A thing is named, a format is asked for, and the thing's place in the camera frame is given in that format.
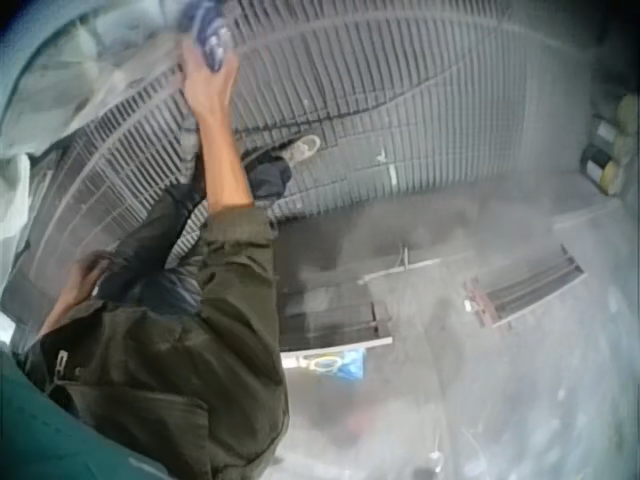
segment person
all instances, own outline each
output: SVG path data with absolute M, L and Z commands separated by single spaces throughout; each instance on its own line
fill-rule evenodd
M 183 55 L 200 174 L 169 187 L 114 254 L 97 252 L 75 266 L 21 367 L 67 412 L 177 478 L 257 478 L 289 419 L 274 232 L 254 206 L 234 142 L 238 59 L 229 55 L 212 73 L 190 41 Z M 258 190 L 269 184 L 264 178 L 254 182 Z M 200 200 L 200 182 L 209 217 L 194 302 L 164 267 Z

